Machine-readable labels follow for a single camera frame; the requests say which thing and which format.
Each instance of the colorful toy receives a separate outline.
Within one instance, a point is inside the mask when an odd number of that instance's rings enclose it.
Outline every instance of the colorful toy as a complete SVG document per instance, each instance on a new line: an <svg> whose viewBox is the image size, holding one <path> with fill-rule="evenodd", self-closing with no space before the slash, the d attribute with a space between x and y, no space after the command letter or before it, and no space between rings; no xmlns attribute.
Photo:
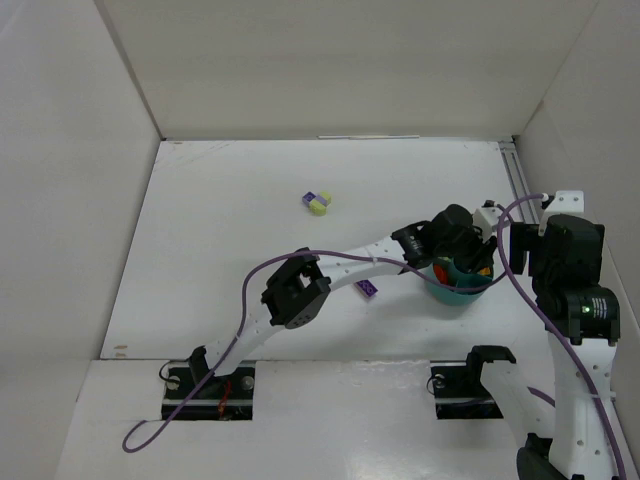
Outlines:
<svg viewBox="0 0 640 480"><path fill-rule="evenodd" d="M302 197L302 203L309 207L315 215L323 216L327 214L327 207L331 205L331 194L324 191L318 195L313 192L307 192Z"/></svg>

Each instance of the small cube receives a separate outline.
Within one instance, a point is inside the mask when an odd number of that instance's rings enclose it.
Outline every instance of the small cube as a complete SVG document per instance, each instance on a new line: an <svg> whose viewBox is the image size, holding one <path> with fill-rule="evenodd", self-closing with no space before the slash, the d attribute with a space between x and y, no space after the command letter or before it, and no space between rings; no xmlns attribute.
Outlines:
<svg viewBox="0 0 640 480"><path fill-rule="evenodd" d="M331 194L329 192L320 192L316 198L322 203L325 207L331 205Z"/></svg>
<svg viewBox="0 0 640 480"><path fill-rule="evenodd" d="M323 216L327 214L327 207L320 203L317 198L309 202L309 208L315 215Z"/></svg>
<svg viewBox="0 0 640 480"><path fill-rule="evenodd" d="M302 203L304 203L308 207L314 198L316 198L315 194L313 194L312 192L307 192L304 197L302 197Z"/></svg>
<svg viewBox="0 0 640 480"><path fill-rule="evenodd" d="M369 280L360 280L355 283L355 286L367 298L371 298L378 293L378 289Z"/></svg>

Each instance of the white wall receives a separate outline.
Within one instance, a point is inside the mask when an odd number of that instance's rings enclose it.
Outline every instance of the white wall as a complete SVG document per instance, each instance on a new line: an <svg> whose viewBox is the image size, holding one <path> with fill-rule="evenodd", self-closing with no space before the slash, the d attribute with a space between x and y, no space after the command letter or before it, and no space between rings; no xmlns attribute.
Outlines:
<svg viewBox="0 0 640 480"><path fill-rule="evenodd" d="M640 461L639 26L637 0L601 0L518 140L532 191L583 189L590 216L607 228L611 255L607 252L602 283L617 291L623 305L623 339L613 380L617 409L636 461ZM628 300L623 298L625 290Z"/></svg>
<svg viewBox="0 0 640 480"><path fill-rule="evenodd" d="M164 136L520 133L597 0L99 0Z"/></svg>
<svg viewBox="0 0 640 480"><path fill-rule="evenodd" d="M91 0L0 2L0 478L52 478L159 137Z"/></svg>

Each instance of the purple block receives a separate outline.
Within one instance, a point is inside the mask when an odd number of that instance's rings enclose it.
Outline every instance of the purple block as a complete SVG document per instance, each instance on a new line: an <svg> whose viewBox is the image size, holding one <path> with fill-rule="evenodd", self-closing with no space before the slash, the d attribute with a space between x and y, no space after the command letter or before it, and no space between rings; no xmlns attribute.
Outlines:
<svg viewBox="0 0 640 480"><path fill-rule="evenodd" d="M307 192L304 197L302 197L302 203L304 203L307 207L311 203L311 200L316 198L316 196L312 192Z"/></svg>
<svg viewBox="0 0 640 480"><path fill-rule="evenodd" d="M367 298L371 298L376 293L378 293L378 289L374 287L373 283L371 283L369 280L360 280L359 282L356 282L354 285Z"/></svg>

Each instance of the white table surface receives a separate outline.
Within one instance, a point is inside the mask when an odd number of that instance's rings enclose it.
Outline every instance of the white table surface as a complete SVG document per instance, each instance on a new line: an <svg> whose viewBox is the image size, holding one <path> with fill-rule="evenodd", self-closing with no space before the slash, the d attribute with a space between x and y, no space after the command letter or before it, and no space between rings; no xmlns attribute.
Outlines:
<svg viewBox="0 0 640 480"><path fill-rule="evenodd" d="M333 195L326 216L302 204L309 190ZM473 211L489 198L513 199L495 142L164 142L102 358L185 358L228 341L242 280L257 263L303 246L345 251L450 203ZM274 269L254 277L249 304ZM351 288L332 293L313 322L251 358L462 358L480 343L510 346L519 358L548 354L540 321L508 281L468 308L438 303L411 274L374 283L373 300Z"/></svg>
<svg viewBox="0 0 640 480"><path fill-rule="evenodd" d="M424 360L258 362L252 421L174 422L149 447L126 454L127 431L160 418L161 364L92 363L56 480L517 478L517 448L504 420L436 419ZM524 370L531 385L553 392L535 361ZM139 429L130 445L158 426Z"/></svg>

